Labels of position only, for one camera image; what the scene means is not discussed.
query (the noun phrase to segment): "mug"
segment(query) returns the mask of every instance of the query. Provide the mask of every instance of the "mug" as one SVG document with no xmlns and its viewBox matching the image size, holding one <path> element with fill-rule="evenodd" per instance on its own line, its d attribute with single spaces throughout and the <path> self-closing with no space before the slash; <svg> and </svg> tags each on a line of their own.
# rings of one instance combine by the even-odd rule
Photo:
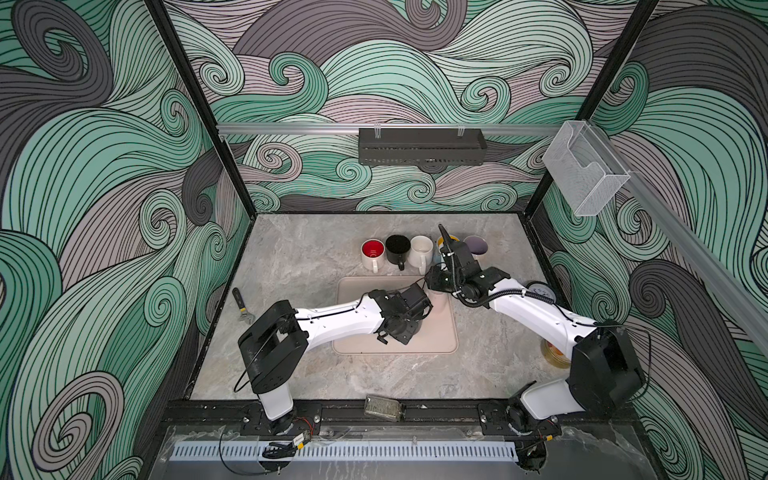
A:
<svg viewBox="0 0 768 480">
<path fill-rule="evenodd" d="M 469 247 L 475 260 L 480 260 L 488 252 L 488 242 L 483 237 L 470 235 L 464 239 L 464 243 Z"/>
<path fill-rule="evenodd" d="M 458 242 L 458 238 L 454 237 L 453 235 L 450 236 L 453 240 Z M 440 253 L 440 247 L 442 247 L 442 237 L 437 239 L 437 248 L 435 249 L 435 256 L 432 258 L 432 261 L 435 262 L 435 265 L 439 265 L 440 263 L 445 263 L 442 259 L 442 253 Z"/>
<path fill-rule="evenodd" d="M 375 238 L 366 240 L 360 247 L 360 255 L 362 255 L 362 265 L 368 270 L 378 273 L 379 269 L 384 266 L 384 243 Z"/>
<path fill-rule="evenodd" d="M 411 240 L 403 235 L 390 235 L 384 246 L 386 247 L 386 259 L 392 265 L 397 265 L 400 270 L 405 270 L 408 250 L 411 250 Z"/>
<path fill-rule="evenodd" d="M 432 263 L 434 243 L 429 237 L 417 235 L 411 239 L 411 251 L 408 252 L 408 263 L 419 269 L 419 275 L 427 274 L 427 267 Z"/>
</svg>

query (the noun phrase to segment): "rubber mat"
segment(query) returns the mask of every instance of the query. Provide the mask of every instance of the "rubber mat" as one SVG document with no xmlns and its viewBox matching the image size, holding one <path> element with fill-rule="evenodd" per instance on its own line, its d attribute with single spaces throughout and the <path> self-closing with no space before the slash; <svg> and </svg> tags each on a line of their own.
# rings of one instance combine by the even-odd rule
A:
<svg viewBox="0 0 768 480">
<path fill-rule="evenodd" d="M 399 290 L 421 279 L 420 276 L 345 276 L 339 281 L 336 302 L 351 302 L 365 292 L 376 289 Z M 373 333 L 334 340 L 333 351 L 342 355 L 454 353 L 458 348 L 458 335 L 450 295 L 431 290 L 426 292 L 432 302 L 432 311 L 422 320 L 422 328 L 411 338 L 408 345 L 391 338 L 388 338 L 389 343 L 384 345 Z"/>
</svg>

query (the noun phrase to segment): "wave pattern wallpaper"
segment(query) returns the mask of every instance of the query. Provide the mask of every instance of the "wave pattern wallpaper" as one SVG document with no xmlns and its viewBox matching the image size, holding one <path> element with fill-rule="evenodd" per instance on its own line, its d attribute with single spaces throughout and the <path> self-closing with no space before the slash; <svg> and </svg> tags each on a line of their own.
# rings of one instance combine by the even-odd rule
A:
<svg viewBox="0 0 768 480">
<path fill-rule="evenodd" d="M 3 478 L 135 478 L 248 225 L 142 0 L 0 3 Z"/>
<path fill-rule="evenodd" d="M 768 310 L 768 4 L 701 4 L 647 24 L 594 120 Z M 626 191 L 576 218 L 553 187 L 535 226 L 577 312 L 649 330 L 652 383 L 634 404 L 670 478 L 764 480 L 768 360 L 718 285 Z"/>
<path fill-rule="evenodd" d="M 692 5 L 696 0 L 679 0 Z M 166 0 L 219 122 L 559 124 L 634 10 L 600 0 Z M 521 210 L 549 140 L 367 167 L 356 137 L 228 137 L 258 210 Z"/>
</svg>

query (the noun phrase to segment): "clear plastic panel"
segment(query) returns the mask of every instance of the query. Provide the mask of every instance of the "clear plastic panel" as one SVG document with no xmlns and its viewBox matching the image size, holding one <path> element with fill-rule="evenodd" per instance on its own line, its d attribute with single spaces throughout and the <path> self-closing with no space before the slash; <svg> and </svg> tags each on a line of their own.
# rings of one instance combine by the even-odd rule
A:
<svg viewBox="0 0 768 480">
<path fill-rule="evenodd" d="M 613 172 L 598 151 L 599 132 L 586 121 L 566 121 L 544 154 L 544 164 L 576 217 L 593 217 L 629 180 L 626 169 Z"/>
</svg>

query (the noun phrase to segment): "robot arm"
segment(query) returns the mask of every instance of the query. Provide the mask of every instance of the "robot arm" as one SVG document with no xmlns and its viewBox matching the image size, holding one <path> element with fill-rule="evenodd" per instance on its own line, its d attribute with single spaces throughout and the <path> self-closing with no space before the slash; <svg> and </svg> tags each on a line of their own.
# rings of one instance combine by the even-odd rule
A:
<svg viewBox="0 0 768 480">
<path fill-rule="evenodd" d="M 481 270 L 469 248 L 448 235 L 441 253 L 446 270 L 433 267 L 427 286 L 451 293 L 469 308 L 504 313 L 545 338 L 571 360 L 570 374 L 552 382 L 526 385 L 510 398 L 508 415 L 520 432 L 561 413 L 586 411 L 608 418 L 643 385 L 645 375 L 623 327 L 604 327 L 526 290 L 495 267 Z"/>
<path fill-rule="evenodd" d="M 237 340 L 253 393 L 266 417 L 277 421 L 291 412 L 286 382 L 304 352 L 360 333 L 390 336 L 408 344 L 421 328 L 432 304 L 415 283 L 402 292 L 373 290 L 359 300 L 319 309 L 294 309 L 288 300 L 275 302 Z"/>
</svg>

